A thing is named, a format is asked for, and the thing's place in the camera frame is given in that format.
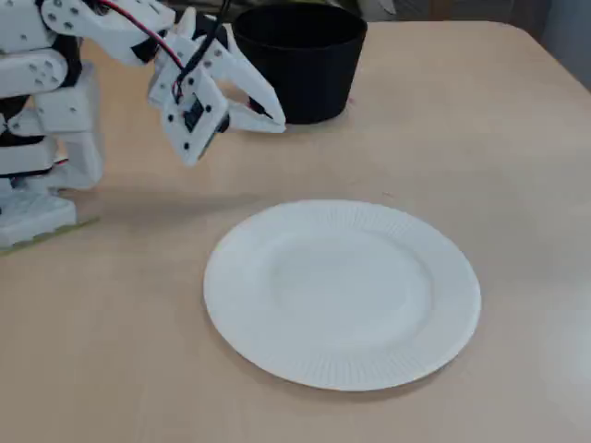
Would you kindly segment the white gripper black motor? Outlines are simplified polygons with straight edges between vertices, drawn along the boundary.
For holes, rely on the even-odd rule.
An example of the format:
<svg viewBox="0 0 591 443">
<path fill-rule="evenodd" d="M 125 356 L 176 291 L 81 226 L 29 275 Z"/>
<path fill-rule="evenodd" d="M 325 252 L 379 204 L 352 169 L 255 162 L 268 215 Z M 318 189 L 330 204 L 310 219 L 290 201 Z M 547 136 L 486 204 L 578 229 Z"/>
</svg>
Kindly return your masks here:
<svg viewBox="0 0 591 443">
<path fill-rule="evenodd" d="M 240 52 L 235 36 L 212 16 L 190 7 L 175 16 L 163 6 L 168 20 L 163 42 L 154 59 L 148 88 L 151 104 L 228 104 L 229 127 L 248 132 L 280 134 L 285 115 L 275 89 Z M 259 114 L 224 95 L 223 86 L 235 87 L 260 105 Z"/>
</svg>

